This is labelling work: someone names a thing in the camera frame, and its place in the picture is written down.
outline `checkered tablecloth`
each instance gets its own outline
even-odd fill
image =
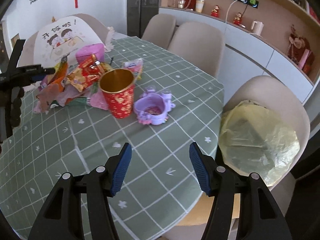
[[[137,37],[113,41],[105,54],[114,66],[144,59],[135,100],[149,85],[169,88],[176,107],[166,123],[142,125],[135,114],[115,119],[90,106],[56,107],[34,114],[36,91],[22,104],[22,125],[7,139],[0,156],[0,208],[10,225],[27,238],[41,206],[61,174],[89,173],[132,145],[124,184],[109,199],[121,240],[152,240],[178,223],[196,204],[201,190],[188,147],[196,141],[215,156],[223,107],[223,86],[182,58]],[[86,195],[82,196],[83,227],[91,239]]]

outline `silver screw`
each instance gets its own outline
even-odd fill
[[[65,173],[62,175],[63,179],[69,179],[71,177],[70,173]]]
[[[99,166],[98,168],[96,168],[96,172],[104,172],[106,170],[106,168],[104,166]]]
[[[223,167],[223,166],[218,166],[218,167],[217,167],[217,171],[218,171],[218,172],[225,172],[225,171],[226,171],[226,168]]]
[[[251,177],[252,177],[253,179],[259,179],[259,174],[257,174],[257,173],[252,173],[252,174],[251,174]]]

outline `red paper cup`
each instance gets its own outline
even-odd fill
[[[132,112],[135,77],[128,69],[113,69],[99,80],[99,87],[115,118],[125,118]]]

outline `pink box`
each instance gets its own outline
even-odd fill
[[[97,60],[104,62],[104,44],[97,43],[93,45],[84,46],[76,53],[76,59],[78,63],[85,61],[90,55],[96,55]]]

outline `yellow plastic bag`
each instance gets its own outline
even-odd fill
[[[300,150],[296,132],[274,111],[250,100],[222,115],[219,147],[225,164],[240,175],[258,173],[268,187]]]

